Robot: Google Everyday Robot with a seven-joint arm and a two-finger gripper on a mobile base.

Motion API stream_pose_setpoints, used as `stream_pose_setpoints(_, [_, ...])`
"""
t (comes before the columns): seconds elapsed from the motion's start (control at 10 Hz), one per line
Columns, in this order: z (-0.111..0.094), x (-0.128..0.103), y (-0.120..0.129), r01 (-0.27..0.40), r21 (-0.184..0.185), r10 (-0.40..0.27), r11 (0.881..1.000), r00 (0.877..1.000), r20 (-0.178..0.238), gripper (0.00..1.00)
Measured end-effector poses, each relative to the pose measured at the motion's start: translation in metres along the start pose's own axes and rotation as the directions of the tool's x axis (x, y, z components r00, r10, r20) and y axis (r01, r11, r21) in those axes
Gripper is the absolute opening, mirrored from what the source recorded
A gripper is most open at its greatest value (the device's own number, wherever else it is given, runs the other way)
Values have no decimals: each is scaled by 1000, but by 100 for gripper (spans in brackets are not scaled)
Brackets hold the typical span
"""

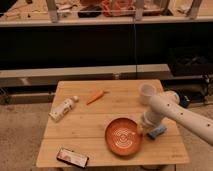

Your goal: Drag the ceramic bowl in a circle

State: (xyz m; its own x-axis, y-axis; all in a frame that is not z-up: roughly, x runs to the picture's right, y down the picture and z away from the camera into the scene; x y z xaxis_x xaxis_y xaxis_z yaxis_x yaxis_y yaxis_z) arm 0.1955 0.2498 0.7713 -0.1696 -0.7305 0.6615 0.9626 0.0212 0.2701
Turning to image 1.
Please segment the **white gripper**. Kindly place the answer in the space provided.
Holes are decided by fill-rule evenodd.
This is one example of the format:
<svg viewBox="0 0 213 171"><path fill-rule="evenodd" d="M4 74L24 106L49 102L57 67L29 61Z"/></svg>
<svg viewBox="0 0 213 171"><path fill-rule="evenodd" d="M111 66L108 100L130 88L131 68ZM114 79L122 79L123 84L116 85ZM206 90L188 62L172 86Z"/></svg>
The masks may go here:
<svg viewBox="0 0 213 171"><path fill-rule="evenodd" d="M146 122L144 116L141 116L139 123L137 124L137 132L139 135L144 135L154 129L154 126Z"/></svg>

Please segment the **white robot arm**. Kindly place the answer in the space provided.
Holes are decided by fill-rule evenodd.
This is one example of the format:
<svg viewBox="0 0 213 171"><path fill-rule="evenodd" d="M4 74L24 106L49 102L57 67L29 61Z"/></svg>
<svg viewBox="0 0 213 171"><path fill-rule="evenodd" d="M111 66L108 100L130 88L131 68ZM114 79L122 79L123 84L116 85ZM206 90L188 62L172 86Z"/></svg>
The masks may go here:
<svg viewBox="0 0 213 171"><path fill-rule="evenodd" d="M167 117L213 146L213 120L179 105L175 91L165 91L149 98L148 109L142 114L139 129L151 131Z"/></svg>

